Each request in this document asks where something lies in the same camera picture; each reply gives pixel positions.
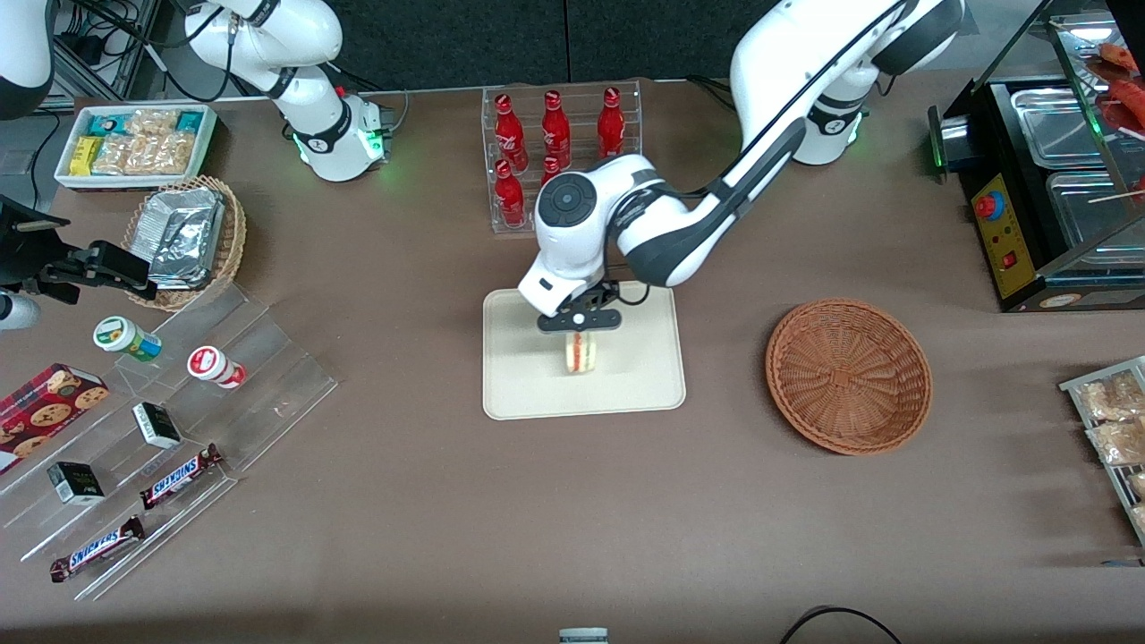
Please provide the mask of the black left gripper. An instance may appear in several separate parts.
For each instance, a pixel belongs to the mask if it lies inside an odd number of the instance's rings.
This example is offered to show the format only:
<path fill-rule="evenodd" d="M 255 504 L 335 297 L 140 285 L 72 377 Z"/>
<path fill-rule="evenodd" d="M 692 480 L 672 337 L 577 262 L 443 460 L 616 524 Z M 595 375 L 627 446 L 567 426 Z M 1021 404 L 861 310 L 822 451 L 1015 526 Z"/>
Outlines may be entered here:
<path fill-rule="evenodd" d="M 602 281 L 581 296 L 568 299 L 556 309 L 554 317 L 539 315 L 537 329 L 540 333 L 564 333 L 567 348 L 575 346 L 575 333 L 590 333 L 590 346 L 597 347 L 603 335 L 597 331 L 616 330 L 622 324 L 621 311 L 610 309 L 619 294 L 618 281 Z"/>

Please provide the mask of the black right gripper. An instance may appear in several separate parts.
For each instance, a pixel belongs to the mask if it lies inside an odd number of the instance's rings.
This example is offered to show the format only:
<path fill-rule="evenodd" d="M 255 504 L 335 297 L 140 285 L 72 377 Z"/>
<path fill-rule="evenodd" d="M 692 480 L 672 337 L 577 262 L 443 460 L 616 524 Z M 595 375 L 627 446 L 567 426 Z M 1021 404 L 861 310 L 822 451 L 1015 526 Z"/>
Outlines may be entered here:
<path fill-rule="evenodd" d="M 77 304 L 81 286 L 114 288 L 153 301 L 158 285 L 148 278 L 148 262 L 109 241 L 94 241 L 76 250 L 63 243 L 57 229 L 65 217 L 45 215 L 17 201 L 1 197 L 1 285 L 29 291 L 63 304 Z M 52 267 L 65 261 L 66 268 Z M 47 277 L 41 274 L 47 270 Z"/>

